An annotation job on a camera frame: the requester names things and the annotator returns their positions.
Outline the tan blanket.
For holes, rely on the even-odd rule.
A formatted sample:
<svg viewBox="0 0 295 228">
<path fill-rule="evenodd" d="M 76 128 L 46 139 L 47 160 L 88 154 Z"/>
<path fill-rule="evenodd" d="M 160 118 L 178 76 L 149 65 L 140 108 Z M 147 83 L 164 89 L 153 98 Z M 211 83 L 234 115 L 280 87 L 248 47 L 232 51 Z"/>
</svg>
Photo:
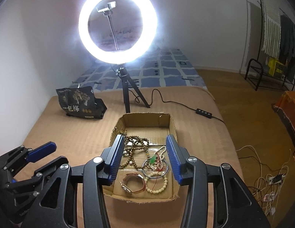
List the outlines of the tan blanket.
<svg viewBox="0 0 295 228">
<path fill-rule="evenodd" d="M 143 89 L 143 95 L 152 103 L 150 112 L 169 113 L 174 120 L 177 141 L 191 155 L 206 164 L 229 163 L 238 174 L 241 166 L 213 96 L 202 88 L 174 86 L 158 92 Z M 117 119 L 125 108 L 120 91 L 102 92 L 98 96 L 107 111 L 101 120 L 69 117 L 51 98 L 44 112 L 24 141 L 27 148 L 37 148 L 52 141 L 57 150 L 34 164 L 28 164 L 16 176 L 30 178 L 34 171 L 49 161 L 64 156 L 72 166 L 82 165 L 100 155 L 110 144 L 110 136 Z M 135 204 L 106 197 L 106 207 L 112 227 L 179 227 L 184 212 L 187 188 L 179 189 L 179 197 L 170 202 Z"/>
</svg>

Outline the dark hanging clothes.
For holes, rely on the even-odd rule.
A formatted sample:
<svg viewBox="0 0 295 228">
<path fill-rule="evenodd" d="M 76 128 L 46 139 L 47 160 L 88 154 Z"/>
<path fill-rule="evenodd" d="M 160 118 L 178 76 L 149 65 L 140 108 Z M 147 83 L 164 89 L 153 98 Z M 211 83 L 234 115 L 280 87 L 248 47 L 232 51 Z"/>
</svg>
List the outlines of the dark hanging clothes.
<svg viewBox="0 0 295 228">
<path fill-rule="evenodd" d="M 285 66 L 284 74 L 289 81 L 295 76 L 295 24 L 290 18 L 281 15 L 281 42 L 279 61 Z"/>
</svg>

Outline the yellow box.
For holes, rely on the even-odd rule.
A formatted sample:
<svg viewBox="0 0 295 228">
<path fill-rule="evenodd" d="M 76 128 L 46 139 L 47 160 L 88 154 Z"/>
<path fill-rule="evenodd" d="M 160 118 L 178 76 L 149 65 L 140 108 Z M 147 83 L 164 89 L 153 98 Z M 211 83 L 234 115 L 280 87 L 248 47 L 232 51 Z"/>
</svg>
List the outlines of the yellow box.
<svg viewBox="0 0 295 228">
<path fill-rule="evenodd" d="M 268 74 L 272 77 L 280 78 L 285 71 L 285 65 L 272 57 L 269 58 L 267 66 L 269 67 Z"/>
</svg>

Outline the cardboard box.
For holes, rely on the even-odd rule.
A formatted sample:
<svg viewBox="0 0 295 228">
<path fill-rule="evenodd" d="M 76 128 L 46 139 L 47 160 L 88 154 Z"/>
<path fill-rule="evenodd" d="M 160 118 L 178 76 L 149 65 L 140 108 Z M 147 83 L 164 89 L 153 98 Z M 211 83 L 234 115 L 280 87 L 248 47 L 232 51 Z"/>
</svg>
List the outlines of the cardboard box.
<svg viewBox="0 0 295 228">
<path fill-rule="evenodd" d="M 121 115 L 112 130 L 110 144 L 117 135 L 124 137 L 124 150 L 116 180 L 103 190 L 105 195 L 133 203 L 161 203 L 178 198 L 179 185 L 174 179 L 166 148 L 168 135 L 176 135 L 172 115 L 168 113 L 127 113 Z M 128 194 L 120 182 L 128 173 L 141 174 L 146 190 Z"/>
</svg>

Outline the orange cloth covered furniture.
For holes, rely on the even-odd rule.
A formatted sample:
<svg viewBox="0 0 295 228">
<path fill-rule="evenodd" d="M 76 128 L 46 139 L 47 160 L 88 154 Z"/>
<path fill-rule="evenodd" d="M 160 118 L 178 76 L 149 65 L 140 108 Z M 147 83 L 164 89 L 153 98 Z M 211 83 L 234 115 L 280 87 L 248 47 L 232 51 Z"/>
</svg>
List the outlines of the orange cloth covered furniture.
<svg viewBox="0 0 295 228">
<path fill-rule="evenodd" d="M 279 115 L 295 146 L 295 91 L 283 92 L 272 109 Z"/>
</svg>

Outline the black clothes rack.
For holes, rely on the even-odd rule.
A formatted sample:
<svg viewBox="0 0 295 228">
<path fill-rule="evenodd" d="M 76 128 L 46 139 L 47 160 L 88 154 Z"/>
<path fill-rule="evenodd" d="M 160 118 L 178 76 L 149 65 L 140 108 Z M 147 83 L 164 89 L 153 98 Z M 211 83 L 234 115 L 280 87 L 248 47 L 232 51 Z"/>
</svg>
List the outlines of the black clothes rack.
<svg viewBox="0 0 295 228">
<path fill-rule="evenodd" d="M 295 24 L 295 11 L 287 0 L 269 0 L 271 5 L 279 8 L 280 16 L 285 14 Z M 261 0 L 246 0 L 247 3 L 247 49 L 244 53 L 246 60 L 242 66 L 244 78 L 252 84 L 255 90 L 277 89 L 293 91 L 295 88 L 295 76 L 289 81 L 285 74 L 280 78 L 268 74 L 267 66 L 270 56 L 261 49 L 263 45 L 263 15 Z"/>
</svg>

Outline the black snack bag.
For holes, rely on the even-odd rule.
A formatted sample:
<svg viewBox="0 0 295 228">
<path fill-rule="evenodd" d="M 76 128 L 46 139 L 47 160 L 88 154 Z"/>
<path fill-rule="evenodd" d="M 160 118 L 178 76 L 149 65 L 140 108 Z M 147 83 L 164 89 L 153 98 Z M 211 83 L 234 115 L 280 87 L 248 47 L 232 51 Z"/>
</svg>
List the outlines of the black snack bag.
<svg viewBox="0 0 295 228">
<path fill-rule="evenodd" d="M 102 119 L 107 110 L 104 101 L 95 97 L 91 86 L 56 89 L 56 93 L 67 116 Z"/>
</svg>

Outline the white knitted cloth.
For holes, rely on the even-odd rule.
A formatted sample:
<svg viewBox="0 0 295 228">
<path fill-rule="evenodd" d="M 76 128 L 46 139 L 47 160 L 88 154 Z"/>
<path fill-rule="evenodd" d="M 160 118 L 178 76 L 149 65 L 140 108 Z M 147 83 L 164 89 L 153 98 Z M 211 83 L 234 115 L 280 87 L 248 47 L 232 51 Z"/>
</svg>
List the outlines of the white knitted cloth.
<svg viewBox="0 0 295 228">
<path fill-rule="evenodd" d="M 277 59 L 281 42 L 281 16 L 279 8 L 271 5 L 269 0 L 261 0 L 263 15 L 263 45 L 262 51 Z"/>
</svg>

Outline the blue checkered bed sheet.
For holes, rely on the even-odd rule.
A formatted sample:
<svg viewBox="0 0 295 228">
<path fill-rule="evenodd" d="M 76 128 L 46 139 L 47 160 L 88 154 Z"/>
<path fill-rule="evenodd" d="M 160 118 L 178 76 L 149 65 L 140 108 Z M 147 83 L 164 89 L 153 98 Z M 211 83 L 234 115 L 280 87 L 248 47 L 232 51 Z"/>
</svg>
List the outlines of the blue checkered bed sheet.
<svg viewBox="0 0 295 228">
<path fill-rule="evenodd" d="M 156 49 L 147 52 L 134 62 L 125 65 L 138 88 L 167 86 L 198 86 L 206 84 L 180 49 Z M 91 86 L 96 92 L 122 89 L 117 66 L 95 60 L 71 87 Z"/>
</svg>

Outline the black tripod stand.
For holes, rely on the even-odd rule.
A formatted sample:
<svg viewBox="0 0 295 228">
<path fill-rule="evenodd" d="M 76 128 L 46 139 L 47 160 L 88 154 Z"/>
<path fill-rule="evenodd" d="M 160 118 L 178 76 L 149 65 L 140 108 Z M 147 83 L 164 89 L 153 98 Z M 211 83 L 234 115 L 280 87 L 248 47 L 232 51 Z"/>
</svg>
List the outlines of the black tripod stand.
<svg viewBox="0 0 295 228">
<path fill-rule="evenodd" d="M 118 69 L 116 70 L 116 74 L 121 79 L 122 89 L 123 89 L 123 101 L 125 105 L 125 112 L 130 113 L 130 100 L 129 100 L 129 85 L 131 85 L 132 89 L 136 92 L 136 96 L 144 103 L 146 108 L 150 108 L 150 105 L 146 101 L 145 97 L 137 87 L 135 81 L 130 77 L 129 72 L 123 64 L 118 65 Z"/>
</svg>

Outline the phone clamp holder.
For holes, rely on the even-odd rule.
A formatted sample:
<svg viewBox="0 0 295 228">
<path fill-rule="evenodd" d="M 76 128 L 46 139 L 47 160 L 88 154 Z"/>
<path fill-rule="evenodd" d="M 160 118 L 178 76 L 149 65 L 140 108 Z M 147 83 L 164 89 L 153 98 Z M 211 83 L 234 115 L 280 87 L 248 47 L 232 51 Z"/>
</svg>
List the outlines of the phone clamp holder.
<svg viewBox="0 0 295 228">
<path fill-rule="evenodd" d="M 111 11 L 116 8 L 116 1 L 112 1 L 107 3 L 106 5 L 102 5 L 97 7 L 97 12 L 101 13 L 111 13 Z"/>
</svg>

